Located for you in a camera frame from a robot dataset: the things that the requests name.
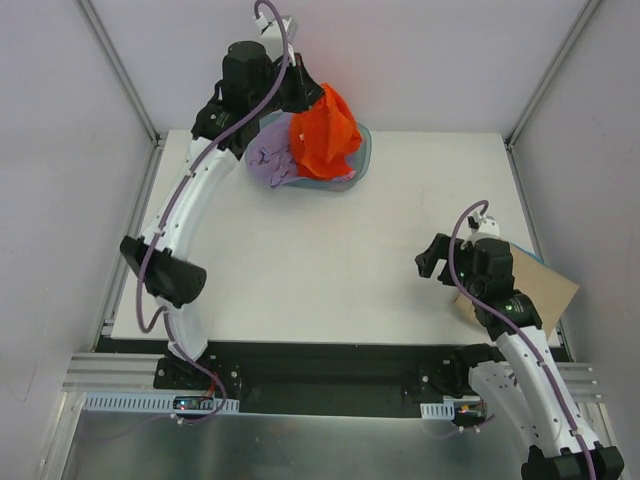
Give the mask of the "orange t shirt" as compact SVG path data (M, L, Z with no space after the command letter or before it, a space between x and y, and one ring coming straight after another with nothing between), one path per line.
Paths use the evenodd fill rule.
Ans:
M312 108L294 114L289 128L289 145L298 174L316 181L351 180L355 169L348 158L363 140L358 124L342 96L328 83L324 95Z

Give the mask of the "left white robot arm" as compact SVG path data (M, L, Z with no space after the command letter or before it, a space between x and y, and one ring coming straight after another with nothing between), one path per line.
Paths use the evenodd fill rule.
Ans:
M208 341L196 306L207 272L189 260L196 231L213 193L258 135L261 119L276 111L305 113L323 95L292 49L271 58L256 41L228 48L222 77L191 128L179 177L149 225L136 237L125 236L119 246L136 277L140 331L149 333L161 321L168 336L156 387L171 381L191 389L212 384ZM158 306L150 322L143 317L145 294Z

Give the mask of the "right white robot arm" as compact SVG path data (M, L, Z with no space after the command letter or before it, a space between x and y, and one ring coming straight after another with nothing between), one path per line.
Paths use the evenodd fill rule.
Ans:
M562 378L533 301L516 289L510 245L439 233L415 262L423 278L445 263L439 281L473 296L492 342L460 347L432 385L460 398L477 394L511 433L524 479L618 479L624 460L584 419Z

